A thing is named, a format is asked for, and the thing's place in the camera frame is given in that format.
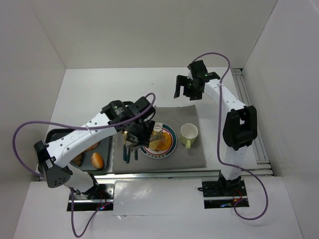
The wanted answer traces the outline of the metal tongs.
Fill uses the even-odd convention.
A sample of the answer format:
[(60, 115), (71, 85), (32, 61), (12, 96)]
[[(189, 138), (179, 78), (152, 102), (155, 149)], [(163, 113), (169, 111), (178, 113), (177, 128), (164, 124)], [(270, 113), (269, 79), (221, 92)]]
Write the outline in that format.
[[(155, 135), (152, 135), (150, 137), (149, 143), (146, 145), (146, 147), (149, 146), (149, 144), (155, 140), (160, 140), (163, 136), (163, 130), (160, 131), (153, 131), (153, 133), (155, 133)], [(128, 148), (130, 148), (132, 151), (137, 150), (138, 148), (141, 148), (145, 145), (142, 145), (141, 143), (131, 143)]]

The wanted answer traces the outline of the orange glazed donut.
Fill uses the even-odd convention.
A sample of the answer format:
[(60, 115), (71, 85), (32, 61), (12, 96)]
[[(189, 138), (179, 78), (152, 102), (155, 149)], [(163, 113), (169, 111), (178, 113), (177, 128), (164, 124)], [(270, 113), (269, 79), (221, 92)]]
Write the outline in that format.
[(163, 136), (160, 140), (155, 140), (149, 144), (149, 148), (153, 151), (165, 151), (170, 148), (172, 139), (169, 133), (163, 132)]

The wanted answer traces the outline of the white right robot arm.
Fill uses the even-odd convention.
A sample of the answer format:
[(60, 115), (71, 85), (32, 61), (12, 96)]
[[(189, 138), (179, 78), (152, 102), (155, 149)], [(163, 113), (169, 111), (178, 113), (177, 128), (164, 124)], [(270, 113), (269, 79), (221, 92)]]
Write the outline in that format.
[(206, 94), (219, 105), (217, 142), (224, 142), (227, 149), (225, 157), (218, 159), (223, 167), (214, 190), (229, 196), (240, 185), (247, 149), (257, 137), (257, 110), (238, 100), (202, 60), (193, 61), (188, 69), (188, 76), (177, 76), (174, 97), (184, 95), (194, 101)]

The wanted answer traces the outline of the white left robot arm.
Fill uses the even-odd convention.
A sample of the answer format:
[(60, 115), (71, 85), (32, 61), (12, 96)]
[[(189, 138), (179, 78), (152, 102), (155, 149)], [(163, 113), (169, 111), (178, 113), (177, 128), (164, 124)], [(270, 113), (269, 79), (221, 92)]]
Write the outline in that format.
[(127, 132), (131, 148), (148, 146), (155, 122), (156, 110), (146, 97), (136, 102), (112, 101), (82, 127), (48, 144), (42, 141), (34, 145), (38, 166), (50, 188), (65, 185), (72, 192), (83, 194), (88, 199), (97, 198), (105, 189), (94, 176), (78, 168), (70, 169), (69, 163), (95, 143)]

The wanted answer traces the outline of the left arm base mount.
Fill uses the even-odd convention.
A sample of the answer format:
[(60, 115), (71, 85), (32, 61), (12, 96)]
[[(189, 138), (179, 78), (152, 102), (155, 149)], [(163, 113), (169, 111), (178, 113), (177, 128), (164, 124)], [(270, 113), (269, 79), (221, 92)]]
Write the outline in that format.
[(74, 190), (74, 193), (69, 196), (67, 211), (71, 211), (72, 196), (74, 197), (74, 211), (75, 212), (90, 212), (99, 209), (99, 211), (112, 211), (114, 208), (114, 191), (115, 181), (106, 181), (104, 184), (100, 184), (100, 190), (95, 195), (88, 198), (78, 190)]

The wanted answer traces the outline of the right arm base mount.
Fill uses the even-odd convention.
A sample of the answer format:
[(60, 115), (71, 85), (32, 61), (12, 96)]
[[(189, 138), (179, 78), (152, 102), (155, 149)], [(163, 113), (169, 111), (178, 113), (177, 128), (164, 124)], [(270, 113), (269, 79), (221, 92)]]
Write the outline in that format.
[(217, 181), (202, 181), (197, 188), (203, 195), (205, 209), (222, 209), (249, 207), (249, 201), (244, 181), (239, 177), (230, 184), (218, 178)]

